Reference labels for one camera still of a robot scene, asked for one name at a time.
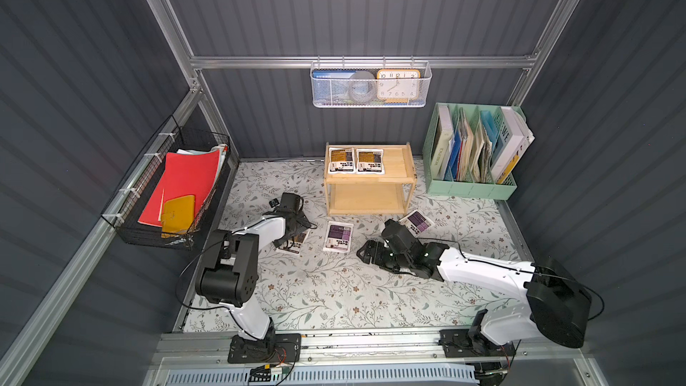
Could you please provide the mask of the orange coffee bag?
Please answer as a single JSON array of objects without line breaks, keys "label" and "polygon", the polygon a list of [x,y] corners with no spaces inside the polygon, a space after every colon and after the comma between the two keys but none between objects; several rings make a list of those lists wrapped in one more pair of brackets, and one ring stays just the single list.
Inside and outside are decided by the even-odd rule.
[{"label": "orange coffee bag", "polygon": [[329,147],[328,173],[354,173],[357,169],[355,162],[355,150],[353,148]]},{"label": "orange coffee bag", "polygon": [[307,240],[310,230],[300,232],[294,238],[280,245],[276,250],[280,253],[285,253],[294,257],[299,257],[302,252],[303,245]]},{"label": "orange coffee bag", "polygon": [[383,154],[384,151],[382,149],[357,149],[356,173],[384,175]]}]

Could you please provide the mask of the purple coffee bag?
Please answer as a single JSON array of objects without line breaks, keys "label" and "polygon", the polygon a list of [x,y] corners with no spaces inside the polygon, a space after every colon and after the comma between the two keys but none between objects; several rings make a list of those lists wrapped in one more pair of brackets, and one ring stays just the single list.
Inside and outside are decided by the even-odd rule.
[{"label": "purple coffee bag", "polygon": [[427,217],[418,209],[408,213],[398,222],[410,230],[414,237],[418,237],[420,234],[430,230],[430,228],[434,227],[435,225],[431,218]]},{"label": "purple coffee bag", "polygon": [[324,236],[323,250],[346,254],[350,252],[354,225],[329,221]]}]

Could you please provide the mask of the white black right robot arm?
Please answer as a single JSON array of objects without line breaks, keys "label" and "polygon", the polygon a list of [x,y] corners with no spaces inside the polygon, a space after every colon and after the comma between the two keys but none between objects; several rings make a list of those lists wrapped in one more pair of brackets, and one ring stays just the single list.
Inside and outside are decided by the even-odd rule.
[{"label": "white black right robot arm", "polygon": [[582,348],[585,343],[591,289],[555,259],[536,264],[477,256],[444,239],[419,239],[395,220],[385,223],[379,241],[366,241],[357,257],[395,275],[473,284],[516,302],[478,311],[456,348],[486,355],[532,338],[546,338],[566,348]]}]

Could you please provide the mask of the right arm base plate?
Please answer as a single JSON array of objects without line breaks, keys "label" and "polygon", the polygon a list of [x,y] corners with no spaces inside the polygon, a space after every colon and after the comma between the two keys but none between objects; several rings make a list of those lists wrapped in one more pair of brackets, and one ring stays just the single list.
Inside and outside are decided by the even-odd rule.
[{"label": "right arm base plate", "polygon": [[473,339],[468,328],[439,331],[439,346],[447,358],[458,357],[514,357],[516,347],[512,343],[494,344],[478,335]]}]

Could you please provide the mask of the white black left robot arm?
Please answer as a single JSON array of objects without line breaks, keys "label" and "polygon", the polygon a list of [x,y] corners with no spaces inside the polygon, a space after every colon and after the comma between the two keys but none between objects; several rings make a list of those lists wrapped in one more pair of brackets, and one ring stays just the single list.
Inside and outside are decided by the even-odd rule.
[{"label": "white black left robot arm", "polygon": [[226,308],[243,340],[269,341],[274,333],[273,320],[254,297],[259,256],[265,248],[295,248],[297,238],[314,228],[304,205],[302,196],[284,192],[256,223],[214,232],[214,241],[199,256],[196,294],[215,308]]}]

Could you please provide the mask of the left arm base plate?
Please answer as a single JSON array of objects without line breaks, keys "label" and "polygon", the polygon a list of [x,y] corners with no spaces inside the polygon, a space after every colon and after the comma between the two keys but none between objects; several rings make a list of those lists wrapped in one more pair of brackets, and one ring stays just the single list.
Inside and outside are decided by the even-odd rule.
[{"label": "left arm base plate", "polygon": [[261,341],[235,335],[227,357],[229,364],[293,364],[299,361],[302,336],[297,333],[268,335]]}]

